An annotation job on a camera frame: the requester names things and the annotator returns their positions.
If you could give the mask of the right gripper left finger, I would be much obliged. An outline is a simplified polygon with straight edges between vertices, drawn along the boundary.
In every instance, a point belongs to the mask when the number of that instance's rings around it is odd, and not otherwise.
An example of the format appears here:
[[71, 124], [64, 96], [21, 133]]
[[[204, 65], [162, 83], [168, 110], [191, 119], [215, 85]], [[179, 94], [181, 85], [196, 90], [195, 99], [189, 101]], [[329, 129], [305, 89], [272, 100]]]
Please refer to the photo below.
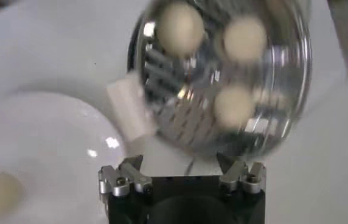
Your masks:
[[125, 197], [131, 192], [131, 185], [138, 193], [146, 193], [152, 188], [152, 178], [140, 172], [143, 156], [125, 158], [115, 169], [103, 166], [98, 171], [99, 194]]

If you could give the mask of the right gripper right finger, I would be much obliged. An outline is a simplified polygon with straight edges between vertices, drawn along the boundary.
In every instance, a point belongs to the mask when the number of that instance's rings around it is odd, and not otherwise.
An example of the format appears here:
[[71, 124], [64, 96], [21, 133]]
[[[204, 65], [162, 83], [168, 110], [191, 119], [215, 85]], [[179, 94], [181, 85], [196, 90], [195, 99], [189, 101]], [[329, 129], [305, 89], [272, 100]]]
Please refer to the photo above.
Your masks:
[[229, 192], [242, 190], [248, 194], [266, 191], [266, 167], [263, 163], [253, 162], [249, 167], [246, 161], [234, 156], [216, 154], [222, 171], [219, 183]]

